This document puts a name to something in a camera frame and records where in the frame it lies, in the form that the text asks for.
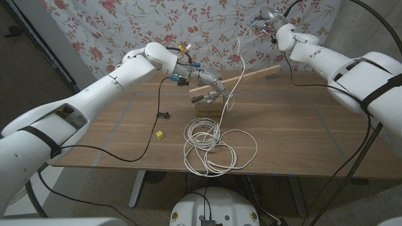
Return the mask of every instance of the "metal pole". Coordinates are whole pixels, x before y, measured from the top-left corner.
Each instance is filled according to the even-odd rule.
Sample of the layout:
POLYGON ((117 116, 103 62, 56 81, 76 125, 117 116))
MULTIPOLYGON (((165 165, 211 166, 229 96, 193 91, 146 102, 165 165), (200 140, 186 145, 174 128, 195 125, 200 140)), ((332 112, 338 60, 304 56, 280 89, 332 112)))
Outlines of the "metal pole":
POLYGON ((364 145, 362 151, 360 152, 360 155, 357 157, 355 163, 353 164, 352 168, 342 181, 342 183, 339 185, 339 187, 336 189, 334 194, 329 198, 329 200, 326 202, 326 204, 322 207, 321 211, 315 216, 313 221, 311 222, 310 226, 315 225, 315 223, 320 219, 320 217, 327 211, 328 207, 332 204, 332 202, 337 198, 339 193, 345 188, 346 184, 348 184, 349 180, 352 178, 353 174, 356 172, 357 168, 359 167, 360 163, 363 161, 363 158, 369 151, 371 145, 373 144, 374 140, 377 138, 379 132, 383 128, 383 125, 379 123, 377 127, 375 128, 374 132, 371 134, 370 138, 367 140, 367 143, 364 145))

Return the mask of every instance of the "yellow cube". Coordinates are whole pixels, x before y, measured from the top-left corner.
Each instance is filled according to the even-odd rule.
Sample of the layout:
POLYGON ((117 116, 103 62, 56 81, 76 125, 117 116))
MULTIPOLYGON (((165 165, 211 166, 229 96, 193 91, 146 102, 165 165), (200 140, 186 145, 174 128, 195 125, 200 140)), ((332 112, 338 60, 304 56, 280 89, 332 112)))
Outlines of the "yellow cube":
POLYGON ((162 131, 156 132, 156 136, 158 137, 158 139, 163 139, 165 137, 162 131))

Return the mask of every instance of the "wooden table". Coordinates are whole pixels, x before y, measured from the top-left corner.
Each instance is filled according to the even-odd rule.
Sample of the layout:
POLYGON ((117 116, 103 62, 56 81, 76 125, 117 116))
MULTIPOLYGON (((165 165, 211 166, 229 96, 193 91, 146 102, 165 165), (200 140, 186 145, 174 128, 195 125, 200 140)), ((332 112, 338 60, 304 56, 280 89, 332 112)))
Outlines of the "wooden table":
MULTIPOLYGON (((240 72, 221 72, 224 79, 240 72)), ((158 87, 162 74, 148 83, 125 93, 103 112, 89 129, 81 144, 107 149, 125 159, 140 156, 148 142, 156 117, 158 87)), ((316 73, 294 73, 298 84, 324 84, 316 73)), ((159 119, 147 153, 137 162, 127 163, 93 149, 75 148, 54 166, 84 168, 138 169, 129 206, 136 204, 145 170, 188 171, 183 163, 183 130, 195 119, 189 87, 177 87, 166 80, 161 88, 160 112, 169 112, 171 119, 159 119), (165 138, 159 140, 155 132, 165 138)), ((242 129, 258 142, 258 154, 242 170, 229 173, 286 175, 290 178, 300 215, 305 214, 299 183, 294 176, 331 176, 360 146, 367 131, 367 120, 341 106, 322 87, 295 87, 290 74, 281 73, 237 88, 233 109, 226 112, 222 132, 242 129)), ((242 166, 254 154, 254 142, 240 132, 232 132, 224 141, 237 153, 237 165, 242 166)), ((195 153, 189 161, 198 171, 205 171, 195 153)), ((228 165, 229 150, 216 148, 209 158, 228 165)), ((349 163, 338 176, 345 176, 349 163)), ((402 178, 402 161, 382 139, 377 139, 355 173, 356 178, 402 178)))

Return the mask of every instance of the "floral fabric backdrop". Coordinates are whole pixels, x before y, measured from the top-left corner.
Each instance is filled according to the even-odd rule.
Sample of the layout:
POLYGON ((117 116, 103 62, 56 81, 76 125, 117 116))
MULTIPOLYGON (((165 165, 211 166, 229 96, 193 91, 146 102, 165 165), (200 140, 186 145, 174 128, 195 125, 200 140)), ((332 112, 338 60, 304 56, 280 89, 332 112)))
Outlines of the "floral fabric backdrop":
MULTIPOLYGON (((292 0, 39 0, 96 78, 113 71, 130 50, 151 41, 184 48, 202 67, 241 70, 237 40, 261 7, 284 13, 292 0)), ((303 0, 287 19, 325 43, 342 0, 303 0)), ((246 69, 281 64, 270 35, 250 29, 242 41, 246 69)), ((292 62, 295 71, 310 67, 292 62)))

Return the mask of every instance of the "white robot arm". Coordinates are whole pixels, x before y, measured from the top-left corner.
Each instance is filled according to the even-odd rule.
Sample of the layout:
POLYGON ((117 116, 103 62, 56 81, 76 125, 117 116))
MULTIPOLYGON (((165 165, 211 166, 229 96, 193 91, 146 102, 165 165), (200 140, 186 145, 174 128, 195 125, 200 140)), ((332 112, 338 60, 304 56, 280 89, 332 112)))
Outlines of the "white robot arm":
POLYGON ((358 103, 338 90, 331 95, 349 110, 366 111, 385 127, 402 137, 402 64, 382 53, 370 52, 349 58, 320 46, 318 37, 293 32, 296 27, 277 10, 263 7, 256 17, 259 30, 271 27, 276 32, 278 48, 291 51, 290 58, 310 65, 328 85, 357 97, 358 103))
POLYGON ((122 65, 81 92, 32 109, 2 131, 0 139, 0 217, 10 199, 45 162, 65 156, 88 131, 95 118, 125 91, 147 82, 157 70, 178 77, 178 85, 216 85, 220 75, 177 62, 177 56, 159 43, 133 50, 122 65))

